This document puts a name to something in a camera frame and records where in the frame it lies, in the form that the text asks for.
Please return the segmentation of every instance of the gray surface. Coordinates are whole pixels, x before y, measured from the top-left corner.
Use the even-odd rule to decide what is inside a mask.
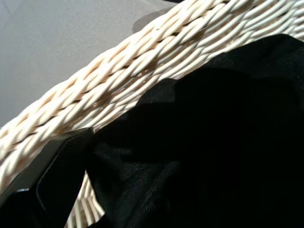
[[[162,0],[0,0],[0,125],[174,5]]]

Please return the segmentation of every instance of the white wicker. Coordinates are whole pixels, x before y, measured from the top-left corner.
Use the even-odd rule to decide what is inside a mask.
[[[50,137],[100,129],[164,78],[180,78],[256,39],[304,39],[304,0],[185,0],[54,86],[0,130],[0,190]],[[66,224],[87,227],[103,211],[85,176]]]

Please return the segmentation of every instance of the wicker basket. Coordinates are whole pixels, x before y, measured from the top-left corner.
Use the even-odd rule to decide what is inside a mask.
[[[83,127],[98,130],[162,79],[183,77],[221,52],[279,33],[304,40],[304,0],[183,1],[3,126],[0,190],[50,137]],[[103,213],[85,175],[66,227],[87,227]]]

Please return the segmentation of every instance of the black fabric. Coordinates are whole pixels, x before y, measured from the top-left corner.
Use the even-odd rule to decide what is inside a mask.
[[[145,93],[94,139],[91,227],[304,227],[303,51],[264,38]]]

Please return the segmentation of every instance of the braided wicker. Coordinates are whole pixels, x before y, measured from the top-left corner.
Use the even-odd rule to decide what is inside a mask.
[[[54,86],[0,130],[0,190],[52,136],[100,129],[164,78],[180,78],[221,52],[284,33],[304,39],[304,0],[185,0]],[[85,175],[67,228],[100,219]]]

